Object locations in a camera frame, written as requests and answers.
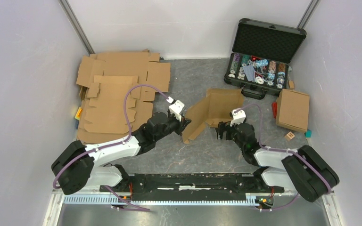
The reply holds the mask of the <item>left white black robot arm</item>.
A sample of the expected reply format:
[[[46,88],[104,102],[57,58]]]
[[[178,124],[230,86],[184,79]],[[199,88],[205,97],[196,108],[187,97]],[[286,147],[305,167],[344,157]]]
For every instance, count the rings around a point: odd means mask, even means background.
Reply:
[[[141,155],[153,149],[157,141],[176,133],[182,135],[191,119],[174,113],[156,112],[131,134],[109,142],[84,145],[80,140],[71,142],[52,163],[55,175],[53,187],[66,195],[87,186],[110,186],[118,192],[129,187],[129,179],[120,166],[104,167],[124,157]]]

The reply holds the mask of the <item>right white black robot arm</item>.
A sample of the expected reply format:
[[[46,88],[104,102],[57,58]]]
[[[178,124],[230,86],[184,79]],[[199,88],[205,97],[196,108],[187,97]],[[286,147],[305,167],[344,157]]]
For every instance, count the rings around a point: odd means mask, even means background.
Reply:
[[[282,187],[314,202],[340,182],[337,173],[310,145],[282,150],[266,147],[257,141],[253,125],[247,123],[220,122],[216,133],[218,139],[233,141],[244,160],[259,168],[253,180],[259,192]]]

